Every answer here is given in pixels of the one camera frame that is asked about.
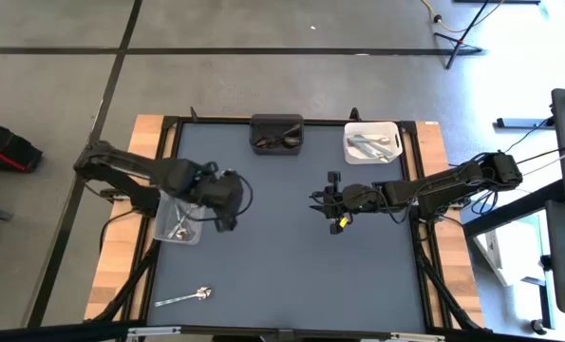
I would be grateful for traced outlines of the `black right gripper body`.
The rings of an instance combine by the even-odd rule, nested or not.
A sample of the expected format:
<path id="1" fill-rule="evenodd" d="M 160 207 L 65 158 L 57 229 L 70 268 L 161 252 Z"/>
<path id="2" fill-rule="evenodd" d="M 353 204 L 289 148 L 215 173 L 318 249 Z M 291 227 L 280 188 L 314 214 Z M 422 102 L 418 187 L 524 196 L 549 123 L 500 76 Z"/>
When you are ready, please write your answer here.
<path id="1" fill-rule="evenodd" d="M 376 189 L 354 183 L 339 189 L 341 174 L 329 171 L 327 174 L 327 216 L 341 217 L 344 214 L 378 213 L 384 208 L 381 193 Z"/>

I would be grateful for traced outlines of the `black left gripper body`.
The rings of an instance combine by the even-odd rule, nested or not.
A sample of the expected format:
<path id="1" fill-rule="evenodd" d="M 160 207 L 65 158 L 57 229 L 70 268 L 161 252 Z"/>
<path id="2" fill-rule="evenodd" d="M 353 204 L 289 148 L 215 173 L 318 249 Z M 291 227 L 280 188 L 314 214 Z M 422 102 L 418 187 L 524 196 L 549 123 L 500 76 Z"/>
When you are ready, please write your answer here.
<path id="1" fill-rule="evenodd" d="M 240 175 L 233 170 L 212 176 L 200 184 L 200 202 L 217 214 L 238 214 L 244 196 L 241 183 Z"/>

